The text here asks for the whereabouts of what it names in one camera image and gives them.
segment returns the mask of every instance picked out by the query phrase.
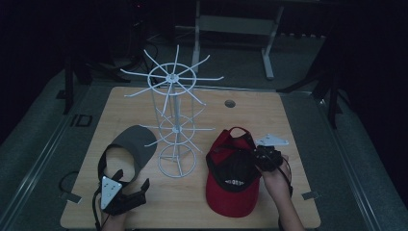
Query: hand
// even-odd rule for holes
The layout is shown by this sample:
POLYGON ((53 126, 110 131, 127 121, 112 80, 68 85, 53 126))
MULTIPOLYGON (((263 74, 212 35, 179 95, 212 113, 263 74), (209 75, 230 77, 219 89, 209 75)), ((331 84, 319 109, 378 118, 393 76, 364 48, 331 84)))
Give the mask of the hand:
POLYGON ((112 216, 107 213, 101 212, 101 227, 102 231, 124 231, 125 230, 125 220, 127 212, 121 215, 112 216))
MULTIPOLYGON (((286 155, 282 155, 282 157, 285 160, 280 166, 280 169, 290 180, 292 177, 287 163, 289 157, 286 155)), ((279 169, 276 169, 274 171, 261 171, 262 176, 264 177, 264 182, 268 190, 268 193, 272 197, 273 201, 276 204, 276 208, 278 209, 279 219, 282 223, 284 230, 287 231, 304 230, 303 224, 292 203, 291 193, 289 190, 287 179, 282 174, 282 172, 279 169)))
MULTIPOLYGON (((288 179, 291 179, 291 173, 289 171, 289 167, 287 163, 289 160, 289 157, 287 155, 282 155, 282 157, 285 160, 283 161, 280 168, 285 173, 286 177, 288 179)), ((275 202, 276 200, 291 199, 289 185, 284 175, 282 174, 282 172, 276 169, 274 171, 261 171, 261 173, 262 173, 262 176, 264 177, 264 183, 268 190, 268 193, 270 194, 270 196, 275 202)))

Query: dark background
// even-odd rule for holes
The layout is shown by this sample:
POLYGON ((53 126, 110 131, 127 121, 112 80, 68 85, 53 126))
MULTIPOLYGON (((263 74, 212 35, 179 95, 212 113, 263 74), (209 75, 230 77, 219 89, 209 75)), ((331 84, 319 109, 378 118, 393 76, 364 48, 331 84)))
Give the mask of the dark background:
MULTIPOLYGON (((203 10, 212 11, 221 4, 208 3, 208 9, 203 10)), ((248 11, 226 8, 230 14, 270 17, 256 10, 261 9, 257 4, 262 6, 268 1, 256 1, 255 5, 234 3, 246 4, 248 11)), ((279 35, 327 37, 314 71, 340 72, 341 89, 346 91, 352 109, 365 125, 407 205, 408 5, 402 1, 320 3, 289 4, 279 35)), ((67 56, 73 57, 78 79, 89 84, 91 76, 85 58, 104 64, 115 64, 113 58, 117 56, 137 59, 145 38, 144 26, 154 25, 173 39, 174 25, 193 25, 194 8, 193 1, 186 0, 1 0, 0 142, 45 84, 64 69, 67 56), (129 38, 132 42, 121 45, 129 38)))

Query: gray cap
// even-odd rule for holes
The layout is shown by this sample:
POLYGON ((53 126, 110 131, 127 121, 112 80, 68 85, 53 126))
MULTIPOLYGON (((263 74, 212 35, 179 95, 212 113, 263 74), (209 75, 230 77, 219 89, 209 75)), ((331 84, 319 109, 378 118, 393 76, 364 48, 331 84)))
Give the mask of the gray cap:
POLYGON ((156 137, 148 128, 135 125, 124 130, 111 144, 108 145, 102 154, 98 164, 99 180, 102 179, 107 165, 106 152, 112 147, 123 147, 133 156, 135 175, 130 182, 136 180, 141 169, 146 166, 147 162, 149 162, 153 154, 156 152, 157 144, 152 144, 155 141, 157 141, 156 137))

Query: white bracket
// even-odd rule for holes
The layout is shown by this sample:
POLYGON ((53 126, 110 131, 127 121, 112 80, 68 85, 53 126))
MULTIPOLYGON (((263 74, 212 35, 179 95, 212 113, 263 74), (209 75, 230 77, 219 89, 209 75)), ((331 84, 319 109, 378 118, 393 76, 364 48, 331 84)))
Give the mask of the white bracket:
POLYGON ((102 177, 101 209, 104 210, 111 203, 120 189, 122 189, 122 184, 106 176, 102 177))
POLYGON ((262 137, 260 140, 256 140, 255 144, 262 145, 262 146, 275 146, 275 145, 288 145, 289 142, 286 140, 282 140, 278 137, 275 137, 271 134, 267 134, 266 136, 262 137))

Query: white wire rack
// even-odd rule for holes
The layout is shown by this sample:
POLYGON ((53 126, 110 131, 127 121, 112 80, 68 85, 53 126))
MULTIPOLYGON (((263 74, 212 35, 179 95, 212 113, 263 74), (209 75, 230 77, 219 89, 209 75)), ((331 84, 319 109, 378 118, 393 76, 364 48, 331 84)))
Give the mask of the white wire rack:
POLYGON ((173 63, 158 64, 146 50, 144 50, 144 54, 155 64, 155 67, 148 74, 130 72, 123 69, 122 71, 131 75, 145 76, 149 88, 125 95, 125 97, 134 97, 145 91, 151 91, 157 126, 141 126, 158 129, 160 138, 147 146, 160 141, 166 142, 167 146, 159 154, 160 171, 164 175, 173 178, 187 176, 194 170, 196 164, 194 149, 201 152, 192 141, 195 132, 215 129, 197 128, 195 126, 195 118, 204 111, 206 104, 194 95, 194 86, 197 81, 218 81, 223 79, 223 77, 197 78, 193 69, 206 62, 210 56, 193 66, 179 64, 178 45, 173 63), (152 81, 152 78, 155 78, 160 83, 153 85, 154 81, 152 81), (190 98, 191 104, 189 106, 183 105, 182 107, 182 98, 186 99, 186 97, 181 97, 182 95, 190 98), (156 96, 165 98, 163 105, 157 103, 156 96))

